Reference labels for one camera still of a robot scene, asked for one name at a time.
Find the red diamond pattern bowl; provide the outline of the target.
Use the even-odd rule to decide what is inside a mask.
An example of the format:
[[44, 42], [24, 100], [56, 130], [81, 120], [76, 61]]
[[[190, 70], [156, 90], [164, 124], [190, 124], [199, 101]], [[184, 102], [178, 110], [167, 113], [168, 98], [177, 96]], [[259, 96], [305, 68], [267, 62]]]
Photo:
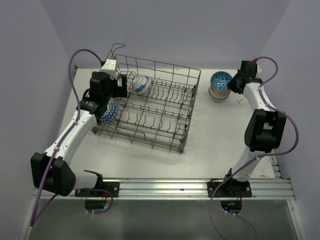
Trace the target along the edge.
[[232, 76], [225, 71], [217, 71], [210, 78], [210, 85], [218, 92], [227, 92], [229, 90], [228, 83], [232, 80]]

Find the white ribbed bowl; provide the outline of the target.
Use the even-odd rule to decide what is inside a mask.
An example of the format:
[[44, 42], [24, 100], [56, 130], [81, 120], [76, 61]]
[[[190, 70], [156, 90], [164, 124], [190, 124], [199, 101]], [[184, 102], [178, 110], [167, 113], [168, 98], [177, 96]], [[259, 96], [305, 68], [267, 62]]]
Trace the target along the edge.
[[228, 95], [223, 95], [223, 96], [220, 96], [220, 95], [215, 95], [213, 94], [212, 92], [209, 92], [209, 95], [211, 97], [211, 99], [215, 102], [225, 102], [228, 98], [229, 98], [229, 94]]

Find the teal striped bowl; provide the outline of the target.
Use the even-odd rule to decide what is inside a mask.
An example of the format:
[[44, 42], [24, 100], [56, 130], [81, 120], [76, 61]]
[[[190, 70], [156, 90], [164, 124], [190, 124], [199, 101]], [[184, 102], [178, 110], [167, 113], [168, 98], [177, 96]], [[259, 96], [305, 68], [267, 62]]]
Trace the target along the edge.
[[215, 88], [211, 88], [209, 87], [209, 92], [215, 94], [215, 95], [219, 95], [219, 96], [225, 96], [225, 95], [230, 95], [230, 90], [227, 90], [227, 91], [219, 91], [219, 90], [216, 90]]

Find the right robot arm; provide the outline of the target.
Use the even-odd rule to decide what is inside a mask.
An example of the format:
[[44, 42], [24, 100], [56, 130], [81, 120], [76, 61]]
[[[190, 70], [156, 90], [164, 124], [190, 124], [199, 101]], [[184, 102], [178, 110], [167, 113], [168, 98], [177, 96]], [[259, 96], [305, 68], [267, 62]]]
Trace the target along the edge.
[[243, 95], [252, 109], [244, 132], [245, 148], [238, 162], [225, 175], [222, 185], [227, 197], [251, 197], [249, 180], [261, 159], [280, 146], [287, 117], [276, 111], [265, 96], [263, 81], [257, 78], [256, 60], [243, 60], [227, 84], [229, 90]]

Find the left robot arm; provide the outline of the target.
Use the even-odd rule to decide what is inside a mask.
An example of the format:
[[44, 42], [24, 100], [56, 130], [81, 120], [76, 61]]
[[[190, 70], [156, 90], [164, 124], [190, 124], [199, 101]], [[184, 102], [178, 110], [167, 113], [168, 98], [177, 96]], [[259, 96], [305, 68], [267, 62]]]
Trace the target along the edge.
[[50, 147], [43, 153], [34, 153], [30, 159], [32, 180], [37, 189], [64, 197], [76, 190], [87, 191], [95, 197], [103, 193], [100, 173], [90, 170], [74, 173], [70, 164], [87, 133], [111, 109], [110, 100], [128, 96], [127, 79], [124, 74], [112, 79], [106, 72], [92, 72], [89, 88], [78, 101], [67, 127]]

